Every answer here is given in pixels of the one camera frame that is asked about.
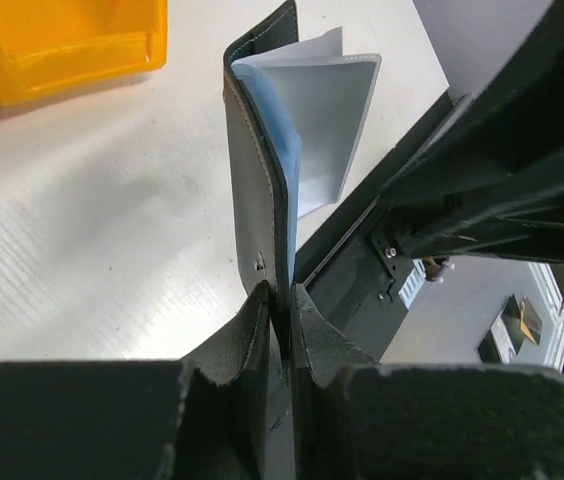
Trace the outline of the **black leather card holder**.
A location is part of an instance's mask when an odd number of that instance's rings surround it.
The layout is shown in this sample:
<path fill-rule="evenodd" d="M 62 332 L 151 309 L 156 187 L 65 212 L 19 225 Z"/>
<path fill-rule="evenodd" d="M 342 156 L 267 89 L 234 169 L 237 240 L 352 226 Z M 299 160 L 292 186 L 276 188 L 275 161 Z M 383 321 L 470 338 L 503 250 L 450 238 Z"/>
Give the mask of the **black leather card holder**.
<path fill-rule="evenodd" d="M 223 56 L 238 269 L 251 291 L 292 283 L 297 224 L 343 191 L 380 70 L 376 53 L 346 55 L 334 28 L 300 40 L 283 2 Z"/>

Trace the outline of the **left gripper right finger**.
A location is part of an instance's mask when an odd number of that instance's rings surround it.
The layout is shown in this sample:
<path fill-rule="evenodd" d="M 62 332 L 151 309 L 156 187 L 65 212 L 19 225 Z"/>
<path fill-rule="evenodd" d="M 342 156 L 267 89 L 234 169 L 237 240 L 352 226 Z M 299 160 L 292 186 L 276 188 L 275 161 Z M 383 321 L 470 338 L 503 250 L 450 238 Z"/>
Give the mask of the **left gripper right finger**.
<path fill-rule="evenodd" d="M 382 365 L 290 294 L 300 479 L 564 479 L 564 376 L 526 365 Z"/>

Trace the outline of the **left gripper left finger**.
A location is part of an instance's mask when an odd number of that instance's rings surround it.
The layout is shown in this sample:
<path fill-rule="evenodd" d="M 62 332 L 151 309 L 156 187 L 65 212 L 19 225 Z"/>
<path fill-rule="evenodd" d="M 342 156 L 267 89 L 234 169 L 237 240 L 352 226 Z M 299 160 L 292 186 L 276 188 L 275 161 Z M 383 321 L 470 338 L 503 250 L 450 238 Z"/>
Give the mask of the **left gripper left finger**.
<path fill-rule="evenodd" d="M 260 479 L 271 290 L 179 360 L 0 362 L 0 479 Z"/>

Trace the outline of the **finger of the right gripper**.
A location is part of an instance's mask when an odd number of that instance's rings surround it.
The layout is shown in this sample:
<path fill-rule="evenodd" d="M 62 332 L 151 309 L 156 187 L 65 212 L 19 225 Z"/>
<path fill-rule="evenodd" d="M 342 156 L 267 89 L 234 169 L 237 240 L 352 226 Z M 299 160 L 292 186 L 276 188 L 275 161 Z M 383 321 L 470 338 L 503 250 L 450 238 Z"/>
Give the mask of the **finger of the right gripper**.
<path fill-rule="evenodd" d="M 564 1 L 421 1 L 461 96 L 433 141 L 383 186 L 409 257 L 564 264 Z"/>

